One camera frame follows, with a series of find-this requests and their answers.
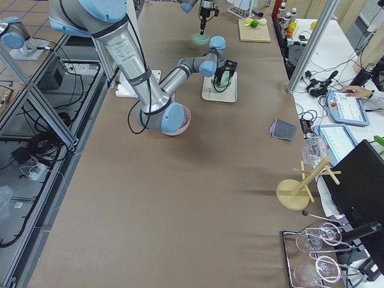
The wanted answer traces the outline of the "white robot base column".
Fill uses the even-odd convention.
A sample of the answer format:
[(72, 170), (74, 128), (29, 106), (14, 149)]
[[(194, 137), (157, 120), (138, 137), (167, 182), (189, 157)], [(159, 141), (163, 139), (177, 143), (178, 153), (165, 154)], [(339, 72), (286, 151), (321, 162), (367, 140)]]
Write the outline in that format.
[(138, 98), (147, 105), (161, 99), (163, 92), (156, 80), (158, 71), (152, 73), (143, 55), (134, 2), (125, 3), (127, 21), (119, 29), (122, 43), (116, 57), (121, 71), (116, 96)]

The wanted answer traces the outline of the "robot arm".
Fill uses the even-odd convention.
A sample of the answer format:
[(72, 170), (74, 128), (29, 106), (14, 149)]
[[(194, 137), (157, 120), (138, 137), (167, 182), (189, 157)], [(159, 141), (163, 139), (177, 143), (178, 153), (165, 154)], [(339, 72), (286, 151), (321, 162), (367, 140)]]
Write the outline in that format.
[(178, 131), (185, 113), (183, 106), (171, 99), (172, 94), (192, 73), (211, 77), (226, 62), (226, 41), (222, 36), (214, 36), (203, 56), (181, 59), (158, 83), (127, 15), (126, 1), (49, 1), (49, 8), (53, 29), (91, 37), (106, 48), (139, 99), (136, 119), (143, 128), (164, 133)]
[[(193, 7), (198, 3), (198, 0), (181, 0), (181, 9), (185, 13), (189, 13)], [(220, 13), (218, 6), (211, 0), (199, 1), (199, 19), (200, 19), (200, 35), (203, 35), (206, 28), (206, 23), (213, 17), (217, 17)]]

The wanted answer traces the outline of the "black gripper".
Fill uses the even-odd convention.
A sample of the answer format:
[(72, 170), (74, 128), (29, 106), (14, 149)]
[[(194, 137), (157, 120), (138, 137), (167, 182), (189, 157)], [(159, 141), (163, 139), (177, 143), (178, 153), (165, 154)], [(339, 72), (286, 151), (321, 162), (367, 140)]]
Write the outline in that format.
[(215, 84), (215, 85), (220, 85), (221, 84), (221, 80), (222, 80), (222, 77), (223, 77), (223, 74), (224, 74), (225, 70), (226, 70), (225, 67), (217, 68), (217, 70), (216, 70), (216, 72), (214, 74), (213, 84)]
[(200, 3), (200, 35), (203, 35), (206, 27), (206, 19), (211, 16), (211, 13), (214, 14), (214, 17), (217, 17), (219, 14), (218, 6), (213, 2), (201, 2)]

